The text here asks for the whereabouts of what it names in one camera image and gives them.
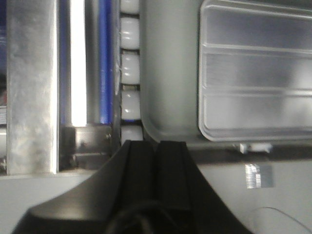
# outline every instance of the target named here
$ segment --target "black cable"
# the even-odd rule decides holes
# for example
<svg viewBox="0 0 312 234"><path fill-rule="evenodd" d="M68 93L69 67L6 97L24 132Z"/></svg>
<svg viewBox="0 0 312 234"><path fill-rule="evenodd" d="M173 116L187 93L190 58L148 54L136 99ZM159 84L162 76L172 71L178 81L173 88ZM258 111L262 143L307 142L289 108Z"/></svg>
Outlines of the black cable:
<svg viewBox="0 0 312 234"><path fill-rule="evenodd" d="M146 214L150 211L159 211L172 226L180 231L179 226L171 218L166 209L158 201L144 201L120 211L107 225L103 234L120 234L125 229L137 223L141 225L144 234L154 234L152 223Z"/></svg>
<svg viewBox="0 0 312 234"><path fill-rule="evenodd" d="M296 222L298 225L300 225L302 228L304 228L308 233L312 234L312 230L310 228L308 228L306 225L304 225L298 219L295 219L294 217L292 217L289 214L281 211L280 209L277 209L277 208L274 208L274 207L260 207L260 208L256 208L256 209L252 210L252 212L255 212L255 211L258 211L258 210L261 210L261 209L270 209L270 210L274 210L274 211L280 212L281 214L285 215L286 217L288 217L292 221Z"/></svg>

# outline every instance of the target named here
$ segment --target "clear plastic tray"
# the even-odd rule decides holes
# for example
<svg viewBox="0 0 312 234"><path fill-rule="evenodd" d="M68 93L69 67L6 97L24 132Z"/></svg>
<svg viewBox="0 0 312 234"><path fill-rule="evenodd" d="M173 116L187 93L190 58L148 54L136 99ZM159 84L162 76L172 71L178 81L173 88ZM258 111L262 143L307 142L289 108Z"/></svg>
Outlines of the clear plastic tray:
<svg viewBox="0 0 312 234"><path fill-rule="evenodd" d="M209 140L311 138L312 11L204 1L198 95Z"/></svg>

